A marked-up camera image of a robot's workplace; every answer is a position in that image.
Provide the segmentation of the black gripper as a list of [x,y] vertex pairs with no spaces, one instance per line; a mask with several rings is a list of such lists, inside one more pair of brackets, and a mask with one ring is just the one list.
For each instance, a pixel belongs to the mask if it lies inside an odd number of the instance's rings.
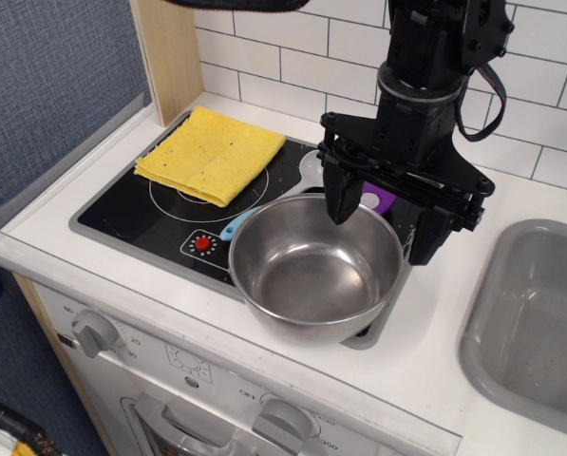
[[464,94],[385,89],[373,119],[324,114],[319,149],[331,220],[346,222],[369,182],[411,203],[412,266],[426,266],[452,231],[474,230],[495,185],[454,145],[454,132],[464,130]]

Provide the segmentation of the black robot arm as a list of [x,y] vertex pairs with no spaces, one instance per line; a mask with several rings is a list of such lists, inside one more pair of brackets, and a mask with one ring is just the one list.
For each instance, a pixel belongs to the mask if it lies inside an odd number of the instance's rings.
[[365,183],[414,205],[408,261],[422,266],[451,233],[477,227],[483,201],[494,193],[453,136],[465,131],[462,104],[472,75],[505,98],[491,62],[505,54],[514,24],[502,1],[393,1],[389,14],[376,116],[321,119],[324,191],[339,224],[357,209]]

